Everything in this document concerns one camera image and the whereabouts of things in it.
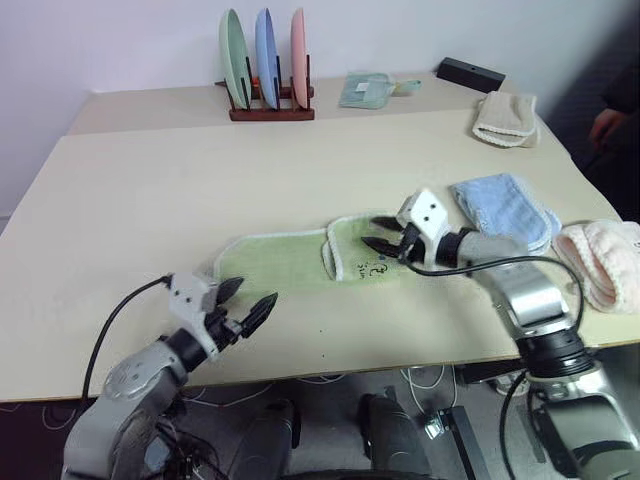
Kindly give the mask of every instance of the folded towel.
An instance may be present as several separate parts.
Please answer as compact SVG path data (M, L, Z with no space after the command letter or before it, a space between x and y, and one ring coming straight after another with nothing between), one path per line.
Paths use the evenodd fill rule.
M562 228L556 214L534 199L521 178L503 173L458 183L451 190L478 230L512 237L527 245L531 255L544 254Z
M535 147L540 143L535 107L533 95L490 92L479 105L473 133L501 147Z
M326 228L294 233L248 235L229 245L215 260L213 278L242 276L243 295L260 298L273 291L378 282L403 269L395 259L367 247L360 237L399 242L399 234L369 220L378 214L343 217Z
M553 248L582 277L595 308L640 313L640 225L612 220L572 225L554 238Z

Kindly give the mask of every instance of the black box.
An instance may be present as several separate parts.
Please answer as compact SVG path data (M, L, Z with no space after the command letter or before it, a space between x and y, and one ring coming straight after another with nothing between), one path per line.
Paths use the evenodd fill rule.
M438 67L436 77L489 93L500 88L505 76L486 68L446 57Z

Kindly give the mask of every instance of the plate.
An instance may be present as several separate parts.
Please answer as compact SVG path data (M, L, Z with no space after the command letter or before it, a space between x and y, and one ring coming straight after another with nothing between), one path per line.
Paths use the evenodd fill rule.
M238 14L232 8L227 10L220 20L218 31L220 41L220 58L224 70L224 80L233 98L233 102L240 108L247 108L247 102L242 91L242 79L244 79L247 96L251 101L251 78L247 70L246 58L249 56L247 44L244 41L242 25Z
M304 40L304 14L299 8L291 20L291 65L293 89L298 104L309 108L307 102L307 47Z
M278 78L278 53L269 9L260 11L256 19L256 55L262 94L271 108L278 108L273 79Z

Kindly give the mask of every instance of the pink towel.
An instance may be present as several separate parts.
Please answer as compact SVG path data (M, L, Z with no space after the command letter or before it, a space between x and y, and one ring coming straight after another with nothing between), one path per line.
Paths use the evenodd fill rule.
M640 225L613 220L572 225L553 239L553 248L582 277L595 308L640 313Z

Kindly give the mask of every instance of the beige table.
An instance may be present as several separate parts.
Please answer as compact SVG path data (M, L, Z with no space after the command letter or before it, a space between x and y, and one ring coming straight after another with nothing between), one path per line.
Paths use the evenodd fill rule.
M0 360L15 366L4 369L0 399L78 396L95 338L124 295L196 267L240 235L394 211L420 186L462 225L447 185L499 172L527 178L564 222L616 218L546 128L538 148L504 150L469 135L472 116L467 108L62 138L0 237ZM176 326L162 289L133 302L109 333L91 391ZM588 309L582 334L589 345L636 342L640 318ZM416 276L285 296L251 339L192 383L515 355L473 281Z
M380 110L338 107L344 78L314 81L316 95L311 103L316 119L457 110L471 108L485 97L482 92L440 80L431 73L395 78L420 80L422 88L410 96L392 97ZM505 80L500 90L513 92L514 87ZM228 125L228 110L227 93L218 86L103 93L87 100L69 135Z

